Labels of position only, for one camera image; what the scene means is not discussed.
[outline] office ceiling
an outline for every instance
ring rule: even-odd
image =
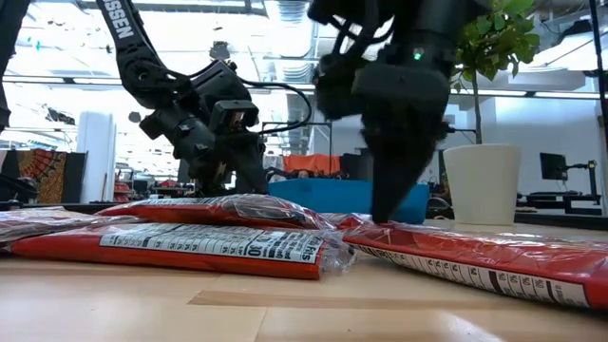
[[[213,43],[225,41],[241,77],[252,81],[307,84],[316,60],[331,51],[337,34],[334,28],[316,25],[308,19],[309,1],[306,0],[133,2],[141,11],[144,27],[162,60],[169,68],[186,74],[206,66]],[[585,4],[584,0],[543,0],[536,2],[536,11],[547,19],[555,19],[584,10]],[[387,23],[378,34],[386,31],[389,25]],[[379,48],[372,47],[368,57]],[[113,43],[94,0],[32,2],[15,51],[7,74],[118,77]],[[35,91],[39,103],[53,103],[74,117],[81,109],[109,110],[118,118],[126,118],[130,111],[147,113],[123,91],[88,91],[85,96],[65,89],[43,90],[39,86],[28,88],[27,93],[31,94],[31,91]],[[301,120],[306,112],[304,103],[294,95],[282,95],[281,100],[266,97],[265,101],[264,97],[256,97],[256,104],[262,109],[262,121]],[[31,101],[31,98],[31,95],[20,96],[19,100],[15,97],[13,101]],[[140,160],[149,150],[149,146],[141,144],[146,138],[128,120],[119,119],[118,126],[119,143],[132,146],[136,151],[130,152],[131,156],[121,156],[121,162],[129,162],[129,158],[133,162],[145,162]],[[271,138],[269,146],[287,153],[306,153],[309,137],[310,130],[300,129]],[[166,141],[156,144],[162,151],[170,149]],[[133,154],[142,157],[136,160]]]

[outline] table surface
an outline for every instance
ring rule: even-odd
[[[608,240],[608,233],[523,224],[509,231]],[[371,257],[321,281],[10,257],[0,259],[0,308],[0,341],[10,342],[608,341],[605,317]]]

